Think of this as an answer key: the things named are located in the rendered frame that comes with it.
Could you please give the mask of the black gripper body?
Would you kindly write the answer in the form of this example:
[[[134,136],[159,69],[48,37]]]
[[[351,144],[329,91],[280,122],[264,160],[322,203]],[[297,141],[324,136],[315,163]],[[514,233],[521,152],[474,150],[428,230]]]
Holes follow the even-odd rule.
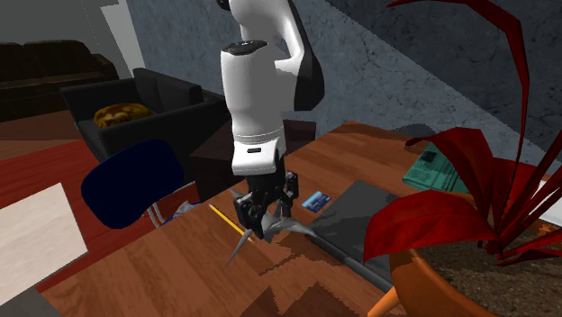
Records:
[[[276,171],[265,175],[247,176],[252,201],[264,211],[279,198],[279,191],[286,183],[285,158],[276,156]]]

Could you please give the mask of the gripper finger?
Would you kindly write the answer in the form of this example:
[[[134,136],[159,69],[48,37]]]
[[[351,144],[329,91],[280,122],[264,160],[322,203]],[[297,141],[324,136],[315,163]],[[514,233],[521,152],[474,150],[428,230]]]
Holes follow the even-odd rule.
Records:
[[[289,218],[291,216],[291,208],[294,199],[299,196],[298,175],[292,171],[286,172],[285,187],[279,198],[278,207],[280,208],[283,217]]]
[[[256,202],[253,195],[235,197],[233,200],[239,222],[248,230],[252,230],[259,239],[264,238],[262,219],[265,207]]]

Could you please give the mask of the yellow pencil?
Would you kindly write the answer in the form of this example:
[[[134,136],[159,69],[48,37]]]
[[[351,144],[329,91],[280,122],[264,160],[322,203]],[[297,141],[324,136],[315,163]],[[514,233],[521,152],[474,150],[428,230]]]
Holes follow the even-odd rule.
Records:
[[[225,222],[227,222],[236,232],[240,235],[243,235],[245,231],[243,231],[238,225],[236,225],[233,221],[231,221],[225,214],[223,214],[220,210],[218,210],[214,205],[208,204],[208,206],[218,215],[220,216]]]

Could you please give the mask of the blue card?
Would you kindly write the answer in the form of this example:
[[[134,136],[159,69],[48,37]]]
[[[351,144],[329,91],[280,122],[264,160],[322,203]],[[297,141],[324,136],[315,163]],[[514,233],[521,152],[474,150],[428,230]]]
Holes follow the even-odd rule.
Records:
[[[302,202],[302,206],[310,211],[312,211],[313,213],[317,213],[319,212],[329,201],[331,200],[331,197],[320,192],[317,191],[315,192],[313,195],[311,195],[309,198],[307,198],[305,201]]]

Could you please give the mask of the grey spiky star object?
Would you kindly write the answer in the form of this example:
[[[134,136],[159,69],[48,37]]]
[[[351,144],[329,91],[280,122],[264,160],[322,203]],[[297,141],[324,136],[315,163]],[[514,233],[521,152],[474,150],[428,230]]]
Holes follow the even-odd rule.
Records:
[[[233,198],[244,195],[232,189],[230,190],[230,192]],[[303,225],[301,222],[297,221],[296,219],[292,218],[291,216],[289,218],[283,217],[280,208],[278,207],[278,203],[279,203],[279,198],[276,200],[276,209],[273,214],[271,214],[266,208],[265,214],[261,222],[264,232],[264,238],[262,240],[265,240],[266,242],[270,243],[274,238],[274,236],[281,231],[295,231],[305,235],[309,235],[311,237],[316,236],[314,231],[312,231],[309,227]],[[231,261],[234,259],[238,251],[241,249],[244,243],[249,239],[252,233],[254,233],[252,230],[248,230],[245,228],[245,233],[240,238],[235,250],[231,253],[231,257],[229,258],[227,265],[231,263]]]

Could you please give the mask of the dark grey laptop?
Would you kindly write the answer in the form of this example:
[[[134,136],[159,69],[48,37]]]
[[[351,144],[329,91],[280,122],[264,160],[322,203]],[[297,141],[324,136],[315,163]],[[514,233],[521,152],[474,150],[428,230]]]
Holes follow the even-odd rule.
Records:
[[[387,292],[392,286],[389,257],[363,260],[364,239],[370,218],[397,198],[383,189],[358,180],[310,225],[311,241],[342,264]]]

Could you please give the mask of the wooden table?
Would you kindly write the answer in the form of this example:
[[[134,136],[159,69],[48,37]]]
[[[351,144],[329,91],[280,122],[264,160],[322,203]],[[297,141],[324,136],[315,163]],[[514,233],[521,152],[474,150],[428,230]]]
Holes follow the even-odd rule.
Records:
[[[363,180],[409,195],[403,175],[424,150],[405,135],[346,122],[286,158],[300,196],[341,195]],[[366,317],[382,296],[305,236],[250,240],[227,262],[239,233],[229,192],[115,251],[45,292],[63,317]]]

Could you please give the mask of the dark blue chair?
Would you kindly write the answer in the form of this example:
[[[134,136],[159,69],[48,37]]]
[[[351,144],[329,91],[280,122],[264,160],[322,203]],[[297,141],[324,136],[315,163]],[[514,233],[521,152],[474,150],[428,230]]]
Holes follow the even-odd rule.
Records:
[[[158,201],[184,182],[174,151],[164,140],[148,140],[123,149],[93,168],[81,184],[81,195],[96,218],[111,229],[123,229],[147,213],[155,226],[164,223]]]

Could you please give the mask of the red plant in orange pot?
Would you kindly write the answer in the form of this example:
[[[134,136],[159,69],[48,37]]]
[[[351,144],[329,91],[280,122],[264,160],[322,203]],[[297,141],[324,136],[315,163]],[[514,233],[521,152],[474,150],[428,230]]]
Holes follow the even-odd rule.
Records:
[[[452,163],[469,193],[420,191],[371,217],[363,259],[387,255],[394,285],[367,316],[379,317],[401,304],[411,317],[495,317],[452,287],[418,250],[474,241],[501,267],[562,257],[562,250],[550,247],[562,242],[562,228],[511,245],[562,198],[562,167],[542,179],[562,151],[562,131],[537,166],[494,157],[478,129],[455,127],[427,140]]]

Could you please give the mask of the green newspaper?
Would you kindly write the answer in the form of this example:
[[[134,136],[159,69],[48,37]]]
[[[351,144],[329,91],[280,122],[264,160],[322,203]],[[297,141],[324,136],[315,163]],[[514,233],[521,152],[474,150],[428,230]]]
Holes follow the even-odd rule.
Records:
[[[433,143],[426,147],[403,176],[403,182],[419,190],[468,194],[456,169]]]

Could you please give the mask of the dark brown sofa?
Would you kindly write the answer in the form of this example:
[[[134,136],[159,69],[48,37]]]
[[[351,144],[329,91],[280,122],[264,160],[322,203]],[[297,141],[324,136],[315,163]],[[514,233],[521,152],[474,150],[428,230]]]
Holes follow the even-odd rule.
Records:
[[[0,42],[0,122],[65,110],[62,87],[117,78],[114,64],[81,41]]]

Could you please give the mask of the white paper sheet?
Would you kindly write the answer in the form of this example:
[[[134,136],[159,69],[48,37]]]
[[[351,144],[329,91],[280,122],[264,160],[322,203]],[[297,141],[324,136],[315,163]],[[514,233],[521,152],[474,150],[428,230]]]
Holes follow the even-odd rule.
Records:
[[[539,187],[536,190],[535,194],[546,184],[546,181],[541,180],[539,182]],[[545,203],[554,193],[548,195],[542,203]],[[549,222],[552,224],[557,225],[558,227],[562,227],[562,197],[558,199],[555,203],[553,203],[547,211],[545,211],[540,217],[542,221]]]

